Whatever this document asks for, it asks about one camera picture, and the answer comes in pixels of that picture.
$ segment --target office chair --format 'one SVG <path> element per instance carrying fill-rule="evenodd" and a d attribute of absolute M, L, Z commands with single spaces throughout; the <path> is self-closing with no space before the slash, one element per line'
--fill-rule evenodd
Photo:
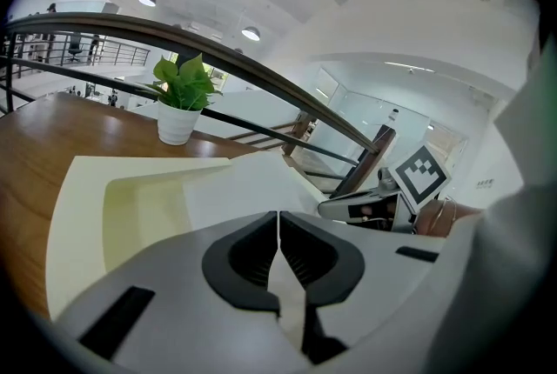
<path fill-rule="evenodd" d="M 77 33 L 74 33 L 70 37 L 70 46 L 68 47 L 68 52 L 72 55 L 70 57 L 71 62 L 79 62 L 79 59 L 76 58 L 77 54 L 81 54 L 83 50 L 81 49 L 81 36 Z"/>

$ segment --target fluorescent light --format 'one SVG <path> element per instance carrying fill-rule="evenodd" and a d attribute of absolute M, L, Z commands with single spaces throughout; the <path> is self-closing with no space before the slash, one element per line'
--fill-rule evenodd
<path fill-rule="evenodd" d="M 325 96 L 326 98 L 329 98 L 329 96 L 327 96 L 322 90 L 320 90 L 319 88 L 316 88 L 317 92 L 322 95 Z"/>
<path fill-rule="evenodd" d="M 139 0 L 139 2 L 150 8 L 157 6 L 157 0 Z"/>
<path fill-rule="evenodd" d="M 254 28 L 253 26 L 248 26 L 247 28 L 243 28 L 242 34 L 244 34 L 244 36 L 248 37 L 250 40 L 253 40 L 254 42 L 258 42 L 261 39 L 261 34 L 259 33 L 259 30 L 257 28 Z"/>
<path fill-rule="evenodd" d="M 409 64 L 393 63 L 393 62 L 385 62 L 385 64 L 392 64 L 394 66 L 402 66 L 402 67 L 408 68 L 410 70 L 422 70 L 422 71 L 427 71 L 427 72 L 435 72 L 434 70 L 429 70 L 428 68 L 420 68 L 419 66 L 410 66 Z"/>

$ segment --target wooden table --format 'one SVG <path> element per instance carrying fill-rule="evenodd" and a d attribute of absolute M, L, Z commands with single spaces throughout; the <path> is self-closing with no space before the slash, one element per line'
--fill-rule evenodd
<path fill-rule="evenodd" d="M 58 93 L 0 118 L 0 257 L 18 296 L 48 317 L 46 245 L 58 192 L 75 156 L 238 157 L 249 145 L 194 131 L 158 140 L 157 121 Z"/>

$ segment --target potted plant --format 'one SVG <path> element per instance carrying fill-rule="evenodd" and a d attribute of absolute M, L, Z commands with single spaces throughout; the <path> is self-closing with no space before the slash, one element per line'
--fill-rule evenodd
<path fill-rule="evenodd" d="M 182 145 L 190 138 L 208 96 L 218 92 L 203 66 L 201 55 L 182 64 L 160 58 L 153 69 L 158 82 L 147 84 L 158 94 L 158 138 Z"/>

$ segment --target desk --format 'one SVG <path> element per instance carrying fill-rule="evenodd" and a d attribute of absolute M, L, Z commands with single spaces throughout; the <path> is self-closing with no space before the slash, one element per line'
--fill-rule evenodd
<path fill-rule="evenodd" d="M 184 146 L 166 145 L 156 120 L 64 93 L 0 118 L 0 257 L 16 293 L 48 317 L 50 220 L 75 156 L 232 158 L 256 150 L 197 131 Z"/>

